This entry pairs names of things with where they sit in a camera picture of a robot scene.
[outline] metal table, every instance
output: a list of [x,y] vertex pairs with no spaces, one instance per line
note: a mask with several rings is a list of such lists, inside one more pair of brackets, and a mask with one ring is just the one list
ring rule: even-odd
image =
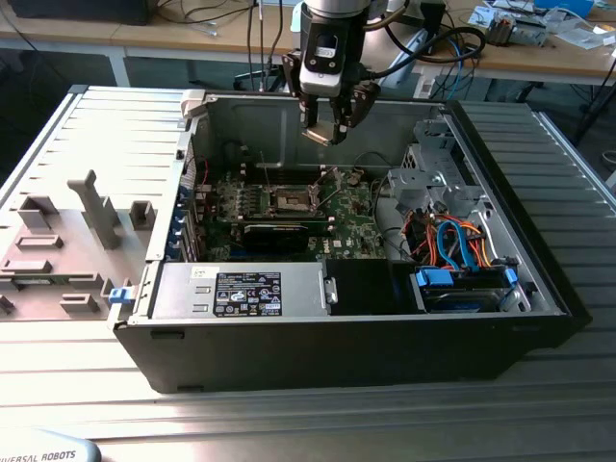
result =
[[[169,90],[69,95],[0,191],[0,215],[11,214],[7,197],[33,181],[26,173],[40,167],[62,127],[94,123],[99,111],[119,119],[131,107],[140,113],[132,128],[105,125],[111,148],[120,134],[163,133],[153,127],[177,121],[178,101]],[[96,152],[82,151],[83,162]],[[7,239],[10,224],[0,231]],[[150,389],[105,321],[0,322],[0,426],[5,435],[44,427],[89,438],[109,461],[611,461],[614,300],[595,300],[583,332],[494,382],[168,396]]]

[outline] metal side panel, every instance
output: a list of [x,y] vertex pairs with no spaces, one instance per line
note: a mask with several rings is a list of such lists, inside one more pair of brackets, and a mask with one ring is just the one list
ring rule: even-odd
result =
[[[149,130],[155,121],[139,120],[130,130]],[[156,123],[165,122],[166,116]],[[528,208],[560,217],[566,205],[532,202]],[[596,205],[577,203],[571,210],[589,218],[609,210]],[[610,255],[592,248],[554,253],[563,264],[576,259],[590,267]],[[616,288],[579,292],[591,305],[593,323],[558,349],[533,352],[495,381],[368,389],[165,396],[149,387],[104,321],[0,322],[0,428],[4,438],[14,427],[90,438],[103,459],[114,462],[613,461]]]
[[[534,225],[541,236],[536,241],[545,242],[582,303],[609,297],[616,282],[616,261],[607,258],[616,249],[616,198],[598,175],[546,117],[526,105],[461,102],[452,106],[452,117],[454,130],[466,117],[470,121],[462,144],[471,151],[489,151],[507,183],[499,189],[510,188],[530,218],[524,233]],[[533,127],[520,139],[518,123]],[[498,125],[507,142],[494,141],[490,124]]]
[[[180,90],[98,87],[70,93],[64,99],[0,190],[0,262],[47,261],[51,276],[98,275],[100,284],[82,285],[82,292],[90,293],[95,306],[87,313],[66,310],[64,295],[79,292],[70,283],[49,284],[49,280],[37,279],[17,290],[11,282],[1,293],[13,307],[0,321],[103,320],[109,313],[109,303],[101,292],[104,281],[108,281],[105,287],[112,288],[126,279],[132,283],[141,279],[151,233],[136,230],[129,211],[139,200],[150,202],[158,213],[173,166],[182,164],[176,161],[178,141],[185,133],[181,97]],[[112,228],[118,245],[114,248],[101,244],[90,216],[82,215],[82,200],[67,186],[67,180],[83,180],[89,170],[96,175],[98,195],[109,197],[116,211]],[[18,209],[31,195],[48,197],[56,209],[44,213],[50,229],[24,224]],[[17,245],[24,237],[40,234],[58,236],[62,243],[57,248]],[[0,276],[11,277],[6,272]],[[13,363],[6,361],[5,366],[11,369]]]

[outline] electronic device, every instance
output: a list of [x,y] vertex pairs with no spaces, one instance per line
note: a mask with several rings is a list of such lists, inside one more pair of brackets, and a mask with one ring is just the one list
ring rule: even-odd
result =
[[147,24],[158,0],[9,0],[19,17]]
[[378,100],[324,149],[298,112],[73,89],[0,193],[0,315],[107,319],[178,393],[491,379],[612,294],[616,198],[545,115]]

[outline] power supply label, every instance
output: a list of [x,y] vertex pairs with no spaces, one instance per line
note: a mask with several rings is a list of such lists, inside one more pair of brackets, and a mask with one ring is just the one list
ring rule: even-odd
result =
[[282,316],[279,272],[219,272],[214,315],[218,318]]

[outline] desk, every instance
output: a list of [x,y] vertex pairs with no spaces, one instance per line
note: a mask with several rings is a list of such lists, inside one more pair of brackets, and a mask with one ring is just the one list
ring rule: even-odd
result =
[[[185,10],[208,4],[208,0],[184,0]],[[449,0],[449,11],[457,25],[468,19],[479,0]],[[216,16],[241,8],[244,3],[231,0],[224,8],[196,13],[195,18]],[[127,26],[118,23],[68,21],[56,19],[23,19],[16,17],[6,0],[0,0],[0,8],[10,21],[40,51],[87,53],[107,56],[119,86],[128,87],[124,58],[147,57],[196,61],[247,62],[246,22],[247,13],[238,13],[217,20],[218,36],[211,37],[189,25],[169,23],[155,16],[148,26]],[[172,2],[164,9],[168,17],[181,19],[179,4]],[[292,8],[284,8],[285,27],[274,53],[274,62],[280,63],[280,54],[292,49],[289,31]],[[277,32],[277,7],[265,6],[264,44],[269,51]],[[593,22],[616,22],[616,12],[595,9],[588,18]],[[402,41],[408,32],[400,28],[397,33]],[[252,60],[259,62],[259,23],[254,14],[252,27]],[[398,54],[383,31],[369,33],[367,44],[370,50],[365,62],[374,69],[386,68]],[[0,16],[0,47],[30,49]],[[586,51],[565,41],[550,37],[543,48],[513,45],[510,47],[486,46],[475,76],[494,79],[522,81],[560,82],[583,85],[599,85],[609,70],[611,48],[600,47]],[[448,65],[417,63],[413,72],[422,74],[415,95],[426,97],[431,91],[433,79],[449,71]]]
[[[480,0],[449,0],[448,3],[448,11],[456,26],[465,25],[465,21],[469,19],[475,6],[482,4]],[[596,23],[614,23],[616,12],[605,12],[595,8],[587,20]],[[612,50],[613,47],[606,46],[584,50],[552,35],[543,47],[486,45],[475,70],[475,76],[490,79],[600,85],[613,62]],[[444,57],[448,55],[447,52],[440,54]],[[421,63],[416,65],[416,70],[428,83],[430,79],[447,73],[449,67],[450,64]],[[425,85],[424,90],[427,94],[422,91],[421,94],[416,92],[416,95],[427,96],[431,88]]]
[[[185,0],[186,11],[207,5],[204,0]],[[211,9],[195,18],[212,17],[245,6],[244,2],[231,0],[225,8]],[[69,21],[61,19],[24,19],[15,16],[6,0],[0,0],[0,9],[11,23],[40,51],[82,53],[106,56],[112,66],[115,82],[120,87],[130,87],[124,58],[163,58],[195,61],[227,61],[245,63],[247,12],[217,20],[217,37],[211,37],[190,25],[173,24],[154,16],[147,26],[127,26],[113,22]],[[279,56],[291,51],[292,36],[289,30],[292,8],[284,8],[285,27],[274,52],[274,63]],[[167,17],[181,20],[179,5],[172,3],[165,8]],[[278,30],[277,7],[264,7],[264,45],[269,53]],[[259,63],[259,20],[255,11],[252,24],[252,60]],[[30,50],[26,43],[0,15],[0,48]]]

